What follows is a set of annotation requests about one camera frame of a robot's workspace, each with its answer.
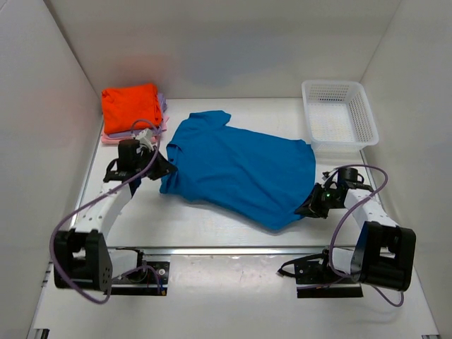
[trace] laundry basket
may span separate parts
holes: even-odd
[[[352,153],[379,142],[364,88],[354,81],[304,81],[304,114],[315,153]]]

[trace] white backdrop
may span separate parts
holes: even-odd
[[[170,98],[215,98],[359,81],[399,0],[47,2],[97,93],[152,81]]]
[[[77,199],[101,118],[98,98],[44,3],[3,2],[0,338],[24,339],[50,233]]]
[[[415,265],[442,338],[452,338],[452,2],[403,0],[363,79],[390,181],[383,202],[415,229]]]

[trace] white table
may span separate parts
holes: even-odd
[[[297,99],[169,100],[168,106],[169,130],[163,146],[190,112],[210,109],[229,112],[230,126],[307,140],[302,101]],[[97,195],[105,168],[116,154],[116,147],[98,146],[83,201]],[[316,179],[324,170],[351,162],[362,159],[359,154],[350,159],[317,159]],[[361,173],[368,181],[365,172]],[[275,274],[293,258],[275,249],[296,246],[292,252],[303,253],[329,244],[343,210],[331,211],[327,220],[306,218],[279,234],[270,234],[222,208],[192,206],[180,198],[160,195],[159,186],[159,182],[143,182],[107,243],[178,254],[171,256],[168,295],[113,296],[98,306],[72,290],[56,289],[51,275],[33,328],[48,328],[49,339],[420,339],[437,334],[416,272],[400,309],[389,306],[369,286],[363,286],[364,298],[359,299],[297,299],[294,280]],[[358,234],[351,219],[338,243],[354,244]],[[197,253],[197,249],[209,255],[182,255]],[[398,299],[394,291],[388,295]]]
[[[302,99],[218,99],[168,100],[168,131],[164,133],[162,154],[181,121],[191,112],[222,109],[232,115],[228,126],[309,142]],[[99,193],[105,169],[117,157],[117,147],[99,144],[86,186],[83,202]],[[362,163],[359,153],[348,158],[318,158],[316,181],[322,172],[338,165]],[[364,169],[360,172],[368,181]],[[327,220],[305,218],[279,233],[265,231],[256,223],[211,204],[190,204],[178,196],[159,193],[160,180],[143,180],[133,200],[123,209],[113,226],[109,246],[205,247],[205,246],[324,246],[343,210],[332,210]],[[350,218],[337,244],[356,242],[359,230]]]

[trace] blue fabric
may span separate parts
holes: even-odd
[[[316,161],[303,140],[228,127],[223,111],[191,113],[167,146],[178,171],[160,193],[209,201],[271,230],[301,217],[294,211],[314,187]]]

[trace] red cloth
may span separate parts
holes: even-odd
[[[106,134],[130,130],[137,119],[147,119],[159,126],[162,110],[158,103],[157,87],[152,83],[127,88],[107,88],[102,91],[102,112]],[[135,129],[148,128],[138,122]]]

